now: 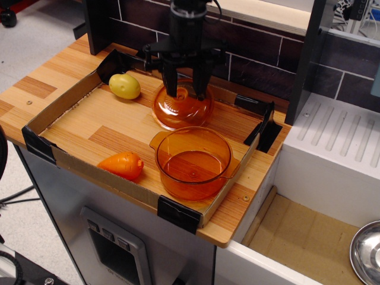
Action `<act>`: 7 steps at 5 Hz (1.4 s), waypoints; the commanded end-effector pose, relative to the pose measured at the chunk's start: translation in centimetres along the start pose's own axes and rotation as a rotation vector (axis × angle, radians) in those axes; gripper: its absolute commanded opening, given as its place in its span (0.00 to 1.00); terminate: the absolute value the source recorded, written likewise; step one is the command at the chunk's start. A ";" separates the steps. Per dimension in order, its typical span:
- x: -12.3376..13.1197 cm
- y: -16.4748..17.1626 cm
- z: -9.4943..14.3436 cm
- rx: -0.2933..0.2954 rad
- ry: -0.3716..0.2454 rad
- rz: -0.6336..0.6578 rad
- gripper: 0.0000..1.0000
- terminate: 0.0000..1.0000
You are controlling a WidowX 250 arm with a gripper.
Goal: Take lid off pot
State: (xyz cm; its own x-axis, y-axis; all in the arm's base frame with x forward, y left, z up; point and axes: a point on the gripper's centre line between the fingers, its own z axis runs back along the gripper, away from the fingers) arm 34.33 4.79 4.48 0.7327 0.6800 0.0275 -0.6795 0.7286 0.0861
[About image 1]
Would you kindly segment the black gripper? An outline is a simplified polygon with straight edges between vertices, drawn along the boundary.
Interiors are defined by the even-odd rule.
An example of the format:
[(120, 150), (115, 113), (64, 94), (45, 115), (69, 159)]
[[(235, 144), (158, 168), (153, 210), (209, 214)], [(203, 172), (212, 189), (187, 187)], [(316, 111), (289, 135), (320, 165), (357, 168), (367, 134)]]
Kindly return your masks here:
[(193, 89), (203, 101), (213, 67), (226, 61), (226, 42), (203, 35), (205, 14), (170, 14), (169, 35), (143, 47), (145, 68), (161, 71), (167, 95), (177, 96), (177, 68), (193, 70)]

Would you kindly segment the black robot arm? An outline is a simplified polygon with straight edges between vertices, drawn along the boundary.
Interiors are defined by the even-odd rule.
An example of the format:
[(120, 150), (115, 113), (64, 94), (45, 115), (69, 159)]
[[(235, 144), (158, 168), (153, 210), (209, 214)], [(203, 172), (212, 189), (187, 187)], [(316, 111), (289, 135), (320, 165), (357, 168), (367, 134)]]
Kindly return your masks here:
[(192, 69), (196, 98), (205, 99), (213, 69), (224, 64), (227, 43), (202, 35), (209, 1), (171, 1), (169, 36), (145, 45), (145, 68), (161, 73), (166, 93), (177, 96), (179, 68)]

